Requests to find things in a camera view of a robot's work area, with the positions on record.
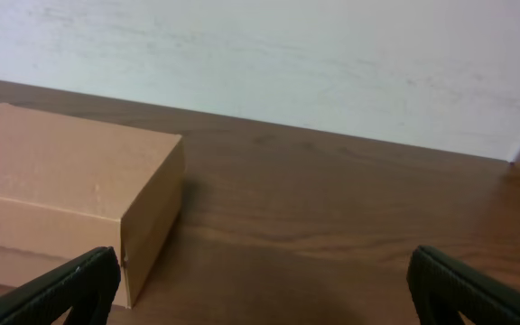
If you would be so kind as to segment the cardboard box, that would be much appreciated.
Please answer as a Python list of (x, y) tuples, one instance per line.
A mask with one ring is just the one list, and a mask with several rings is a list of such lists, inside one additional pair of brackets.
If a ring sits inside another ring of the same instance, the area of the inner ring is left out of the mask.
[(132, 308), (181, 209), (180, 135), (0, 104), (0, 284), (112, 247)]

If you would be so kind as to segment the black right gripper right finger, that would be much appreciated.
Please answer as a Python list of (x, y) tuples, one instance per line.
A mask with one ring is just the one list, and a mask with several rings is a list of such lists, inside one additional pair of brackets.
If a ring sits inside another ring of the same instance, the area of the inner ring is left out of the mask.
[(406, 280), (422, 325), (520, 325), (520, 292), (433, 246), (413, 251)]

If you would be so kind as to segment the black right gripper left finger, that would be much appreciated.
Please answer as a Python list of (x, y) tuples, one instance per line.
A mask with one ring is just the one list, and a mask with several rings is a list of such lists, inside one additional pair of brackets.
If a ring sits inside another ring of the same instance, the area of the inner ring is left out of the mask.
[(106, 325), (121, 281), (115, 249), (99, 246), (0, 297), (0, 324)]

